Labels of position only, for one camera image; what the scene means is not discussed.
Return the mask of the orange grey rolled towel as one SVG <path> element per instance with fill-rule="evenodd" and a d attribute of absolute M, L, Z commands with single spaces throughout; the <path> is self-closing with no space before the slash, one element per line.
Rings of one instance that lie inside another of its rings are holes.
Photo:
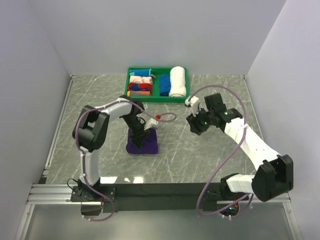
<path fill-rule="evenodd" d="M 133 90 L 129 90 L 127 91 L 127 96 L 129 97 L 149 97 L 151 96 L 151 92 L 150 91 L 133 91 Z"/>

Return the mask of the purple towel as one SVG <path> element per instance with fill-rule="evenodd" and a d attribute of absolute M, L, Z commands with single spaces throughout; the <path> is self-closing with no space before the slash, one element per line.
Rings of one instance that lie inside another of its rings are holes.
<path fill-rule="evenodd" d="M 128 137 L 126 144 L 126 151 L 128 154 L 133 155 L 155 155 L 159 152 L 157 132 L 153 128 L 148 129 L 148 134 L 143 141 L 143 145 L 141 149 L 138 149 L 130 140 L 131 130 L 128 129 Z"/>

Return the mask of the teal blue rolled towel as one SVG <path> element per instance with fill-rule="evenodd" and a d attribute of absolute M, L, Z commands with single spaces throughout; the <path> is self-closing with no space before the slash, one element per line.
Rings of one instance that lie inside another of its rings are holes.
<path fill-rule="evenodd" d="M 131 68 L 129 70 L 130 76 L 139 76 L 139 77 L 152 77 L 152 69 L 151 68 Z"/>

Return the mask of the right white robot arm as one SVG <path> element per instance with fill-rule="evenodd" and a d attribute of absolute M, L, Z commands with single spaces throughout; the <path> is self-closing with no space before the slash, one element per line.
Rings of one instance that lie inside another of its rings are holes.
<path fill-rule="evenodd" d="M 191 108 L 186 118 L 190 131 L 197 135 L 210 126 L 219 128 L 233 139 L 251 160 L 256 173 L 243 175 L 233 173 L 220 180 L 220 195 L 230 200 L 237 193 L 254 194 L 262 202 L 267 202 L 294 187 L 294 163 L 289 155 L 280 155 L 269 147 L 247 123 L 235 108 L 228 109 L 219 93 L 204 98 L 206 108 L 201 108 L 198 97 L 185 100 Z"/>

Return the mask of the green plastic tray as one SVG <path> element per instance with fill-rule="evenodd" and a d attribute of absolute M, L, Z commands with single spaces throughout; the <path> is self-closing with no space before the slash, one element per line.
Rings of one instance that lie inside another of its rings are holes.
<path fill-rule="evenodd" d="M 190 95 L 190 88 L 189 88 L 189 76 L 188 76 L 188 69 L 184 67 L 185 73 L 185 87 L 186 87 L 186 96 L 160 96 L 160 76 L 161 74 L 169 74 L 171 67 L 148 67 L 148 66 L 130 66 L 127 69 L 127 76 L 126 76 L 126 84 L 125 84 L 125 94 L 127 95 L 128 85 L 130 81 L 130 71 L 131 70 L 145 70 L 151 69 L 151 72 L 155 75 L 155 80 L 153 80 L 153 85 L 151 87 L 150 96 L 147 95 L 137 95 L 133 96 L 135 99 L 139 99 L 142 102 L 148 103 L 184 103 L 185 100 Z"/>

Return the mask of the pink rolled towel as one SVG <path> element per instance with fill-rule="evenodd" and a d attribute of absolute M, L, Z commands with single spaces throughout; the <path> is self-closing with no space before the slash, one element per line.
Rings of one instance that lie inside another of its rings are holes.
<path fill-rule="evenodd" d="M 153 78 L 151 76 L 137 76 L 131 75 L 129 77 L 129 82 L 133 84 L 153 84 Z"/>

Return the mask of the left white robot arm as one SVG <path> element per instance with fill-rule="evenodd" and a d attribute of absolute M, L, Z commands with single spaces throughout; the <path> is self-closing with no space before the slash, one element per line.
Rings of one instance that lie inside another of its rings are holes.
<path fill-rule="evenodd" d="M 129 140 L 139 150 L 143 147 L 149 131 L 138 115 L 144 112 L 143 103 L 122 95 L 108 104 L 83 107 L 72 136 L 80 153 L 81 174 L 78 188 L 89 201 L 106 198 L 100 190 L 99 151 L 106 140 L 109 123 L 123 119 L 130 130 Z"/>

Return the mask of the right aluminium side rail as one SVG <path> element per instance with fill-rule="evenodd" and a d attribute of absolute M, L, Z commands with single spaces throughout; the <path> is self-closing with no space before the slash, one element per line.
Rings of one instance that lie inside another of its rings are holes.
<path fill-rule="evenodd" d="M 242 102 L 244 103 L 245 109 L 246 109 L 246 114 L 247 114 L 247 123 L 251 127 L 251 129 L 257 133 L 257 135 L 264 140 L 260 124 L 257 119 L 257 114 L 253 105 L 253 101 L 251 98 L 251 95 L 249 93 L 249 89 L 247 86 L 246 82 L 246 75 L 242 74 L 241 75 L 241 84 L 243 85 L 243 100 Z M 253 175 L 256 170 L 254 168 L 253 163 L 249 159 L 248 156 L 244 153 L 242 149 L 238 150 L 237 155 L 241 156 L 241 168 L 238 170 L 238 172 L 242 175 Z"/>

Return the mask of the red blue rolled towel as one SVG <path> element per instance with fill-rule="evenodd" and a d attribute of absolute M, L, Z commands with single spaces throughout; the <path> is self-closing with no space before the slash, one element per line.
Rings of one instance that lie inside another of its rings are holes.
<path fill-rule="evenodd" d="M 128 91 L 145 91 L 145 92 L 150 92 L 152 90 L 152 85 L 149 83 L 129 83 L 127 87 Z"/>

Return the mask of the aluminium side rail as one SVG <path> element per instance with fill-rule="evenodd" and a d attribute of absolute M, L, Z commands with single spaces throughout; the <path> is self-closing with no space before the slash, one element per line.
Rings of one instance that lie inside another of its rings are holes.
<path fill-rule="evenodd" d="M 257 133 L 257 135 L 264 140 L 260 124 L 257 119 L 257 114 L 253 105 L 253 101 L 251 98 L 251 95 L 249 93 L 249 89 L 247 86 L 246 82 L 246 75 L 242 74 L 241 75 L 241 84 L 243 85 L 243 100 L 242 102 L 244 103 L 245 109 L 246 109 L 246 114 L 247 114 L 247 123 L 251 127 L 251 129 Z M 253 175 L 256 170 L 254 168 L 253 163 L 249 159 L 248 156 L 244 153 L 242 149 L 238 150 L 237 155 L 241 156 L 241 168 L 238 170 L 238 172 L 242 175 Z"/>
<path fill-rule="evenodd" d="M 45 162 L 45 165 L 44 165 L 44 168 L 43 168 L 43 172 L 42 172 L 40 180 L 38 181 L 39 184 L 45 184 L 46 181 L 47 181 L 47 178 L 48 178 L 48 175 L 49 175 L 49 172 L 50 172 L 50 167 L 51 167 L 52 160 L 53 160 L 53 156 L 54 156 L 54 153 L 55 153 L 55 150 L 56 150 L 59 134 L 60 134 L 60 131 L 61 131 L 63 117 L 64 117 L 64 114 L 65 114 L 66 106 L 67 106 L 67 103 L 68 103 L 68 100 L 69 100 L 69 97 L 70 97 L 70 92 L 71 92 L 75 77 L 76 76 L 74 74 L 72 74 L 70 76 L 70 81 L 69 81 L 69 84 L 68 84 L 68 88 L 67 88 L 64 100 L 63 100 L 61 112 L 60 112 L 60 115 L 59 115 L 59 118 L 58 118 L 57 126 L 55 128 L 55 132 L 54 132 L 53 139 L 52 139 L 52 142 L 51 142 L 51 145 L 50 145 L 50 148 L 49 148 L 49 152 L 48 152 L 48 155 L 47 155 L 47 158 L 46 158 L 46 162 Z"/>

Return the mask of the aluminium front rail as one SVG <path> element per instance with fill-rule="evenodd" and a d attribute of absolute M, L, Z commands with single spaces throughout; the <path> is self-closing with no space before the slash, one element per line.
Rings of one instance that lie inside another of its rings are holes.
<path fill-rule="evenodd" d="M 33 184 L 31 186 L 26 204 L 27 205 L 98 205 L 96 202 L 71 202 L 72 190 L 63 184 Z M 288 193 L 281 194 L 267 202 L 260 201 L 256 196 L 253 203 L 291 203 Z"/>

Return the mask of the black base bar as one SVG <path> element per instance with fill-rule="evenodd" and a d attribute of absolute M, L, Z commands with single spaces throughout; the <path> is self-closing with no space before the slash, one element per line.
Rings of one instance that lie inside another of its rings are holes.
<path fill-rule="evenodd" d="M 204 183 L 113 183 L 101 184 L 97 191 L 82 184 L 74 186 L 70 201 L 73 203 L 102 202 L 104 213 L 118 211 L 194 210 Z"/>

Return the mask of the left aluminium side rail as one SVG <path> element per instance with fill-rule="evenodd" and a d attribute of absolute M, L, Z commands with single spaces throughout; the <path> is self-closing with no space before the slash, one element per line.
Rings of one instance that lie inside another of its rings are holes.
<path fill-rule="evenodd" d="M 51 167 L 52 160 L 53 160 L 53 156 L 54 156 L 54 153 L 55 153 L 55 150 L 56 150 L 59 134 L 60 134 L 60 131 L 61 131 L 63 117 L 64 117 L 64 114 L 65 114 L 66 106 L 67 106 L 67 103 L 68 103 L 68 100 L 69 100 L 69 97 L 70 97 L 70 92 L 71 92 L 75 77 L 76 76 L 74 74 L 72 74 L 70 76 L 70 81 L 69 81 L 69 84 L 68 84 L 68 88 L 67 88 L 64 100 L 63 100 L 61 112 L 60 112 L 60 115 L 59 115 L 59 118 L 58 118 L 57 126 L 55 128 L 55 132 L 54 132 L 53 139 L 52 139 L 52 142 L 51 142 L 51 145 L 50 145 L 50 148 L 49 148 L 49 152 L 48 152 L 48 155 L 47 155 L 47 158 L 46 158 L 46 162 L 45 162 L 45 165 L 44 165 L 44 168 L 43 168 L 43 172 L 42 172 L 40 180 L 38 181 L 39 184 L 45 184 L 46 181 L 47 181 L 47 178 L 48 178 L 48 175 L 49 175 L 49 172 L 50 172 L 50 167 Z"/>

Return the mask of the white rolled towel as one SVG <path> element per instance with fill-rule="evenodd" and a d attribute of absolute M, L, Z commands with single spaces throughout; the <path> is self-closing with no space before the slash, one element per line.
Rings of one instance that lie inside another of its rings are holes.
<path fill-rule="evenodd" d="M 170 70 L 170 97 L 185 97 L 187 95 L 186 88 L 186 72 L 181 66 L 175 66 Z"/>

